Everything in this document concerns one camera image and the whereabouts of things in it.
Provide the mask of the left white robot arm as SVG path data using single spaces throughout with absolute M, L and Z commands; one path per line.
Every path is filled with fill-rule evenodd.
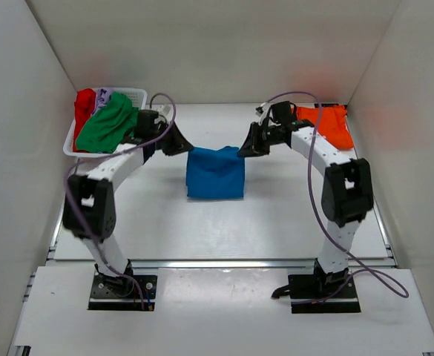
M 102 283 L 118 295 L 130 293 L 137 283 L 131 262 L 114 236 L 115 192 L 155 152 L 176 156 L 194 149 L 178 129 L 175 116 L 171 105 L 141 110 L 137 125 L 126 130 L 113 153 L 100 155 L 95 168 L 71 174 L 65 182 L 62 224 L 86 246 Z

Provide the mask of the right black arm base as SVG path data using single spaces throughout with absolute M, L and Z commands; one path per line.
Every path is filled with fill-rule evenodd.
M 272 292 L 271 298 L 289 297 L 292 314 L 361 313 L 355 283 L 349 269 L 325 274 L 315 266 L 312 274 L 290 274 L 288 283 Z

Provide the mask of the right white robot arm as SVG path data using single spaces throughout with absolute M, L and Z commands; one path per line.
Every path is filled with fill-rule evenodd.
M 347 279 L 355 232 L 374 205 L 369 163 L 339 151 L 309 120 L 298 118 L 289 101 L 263 103 L 256 112 L 260 119 L 251 123 L 238 156 L 265 156 L 273 145 L 286 144 L 323 177 L 320 206 L 327 220 L 326 240 L 315 260 L 312 290 L 328 297 Z

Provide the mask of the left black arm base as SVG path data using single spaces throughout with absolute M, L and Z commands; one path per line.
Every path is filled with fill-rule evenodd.
M 88 310 L 153 312 L 156 307 L 156 274 L 135 274 L 135 283 L 122 277 L 94 273 Z

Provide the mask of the blue t shirt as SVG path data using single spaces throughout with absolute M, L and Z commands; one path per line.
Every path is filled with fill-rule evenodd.
M 194 148 L 188 153 L 185 184 L 193 200 L 239 200 L 244 197 L 245 160 L 238 147 Z

